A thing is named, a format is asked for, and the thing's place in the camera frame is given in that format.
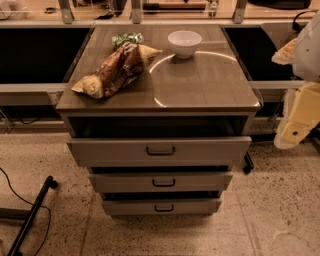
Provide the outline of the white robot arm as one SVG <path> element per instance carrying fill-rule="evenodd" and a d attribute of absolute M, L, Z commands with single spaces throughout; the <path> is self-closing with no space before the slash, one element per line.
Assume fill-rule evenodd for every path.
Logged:
<path fill-rule="evenodd" d="M 279 123 L 274 145 L 290 149 L 305 139 L 320 123 L 320 12 L 271 58 L 274 63 L 291 64 L 293 74 L 305 81 L 284 97 L 284 117 Z"/>

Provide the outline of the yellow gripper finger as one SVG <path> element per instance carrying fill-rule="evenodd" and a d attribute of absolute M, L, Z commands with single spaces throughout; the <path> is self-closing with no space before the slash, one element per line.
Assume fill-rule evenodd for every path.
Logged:
<path fill-rule="evenodd" d="M 296 38 L 292 39 L 277 52 L 275 52 L 271 58 L 271 61 L 279 65 L 292 64 L 295 45 Z"/>
<path fill-rule="evenodd" d="M 305 139 L 320 123 L 320 84 L 306 82 L 299 89 L 288 89 L 284 96 L 283 118 L 276 130 L 274 145 L 290 149 Z"/>

